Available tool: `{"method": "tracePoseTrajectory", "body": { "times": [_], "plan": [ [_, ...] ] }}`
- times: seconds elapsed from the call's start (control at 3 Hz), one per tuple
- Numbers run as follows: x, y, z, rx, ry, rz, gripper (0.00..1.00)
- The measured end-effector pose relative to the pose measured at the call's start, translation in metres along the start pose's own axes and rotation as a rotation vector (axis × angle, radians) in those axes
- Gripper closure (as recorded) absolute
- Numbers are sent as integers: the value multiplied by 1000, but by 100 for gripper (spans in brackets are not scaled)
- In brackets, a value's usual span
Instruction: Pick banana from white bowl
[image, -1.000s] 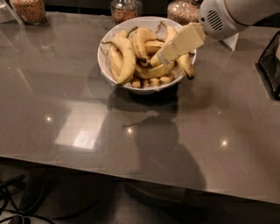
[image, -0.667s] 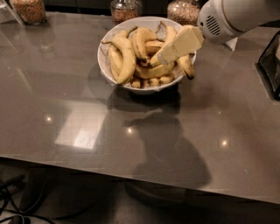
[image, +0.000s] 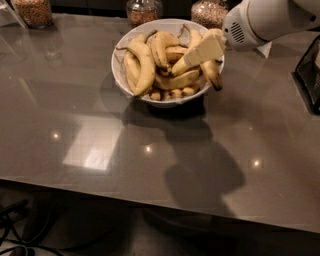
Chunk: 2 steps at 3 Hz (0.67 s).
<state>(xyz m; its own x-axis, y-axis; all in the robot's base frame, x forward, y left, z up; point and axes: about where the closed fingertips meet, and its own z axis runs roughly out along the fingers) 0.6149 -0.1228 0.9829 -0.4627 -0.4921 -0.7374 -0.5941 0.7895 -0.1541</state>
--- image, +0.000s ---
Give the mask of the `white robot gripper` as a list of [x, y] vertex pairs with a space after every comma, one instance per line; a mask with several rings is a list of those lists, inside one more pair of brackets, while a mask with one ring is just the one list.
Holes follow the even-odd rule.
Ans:
[[[243, 0], [228, 12], [222, 30], [232, 48], [246, 51], [319, 26], [320, 0]], [[208, 30], [183, 59], [194, 67], [220, 58], [225, 49], [224, 35]]]

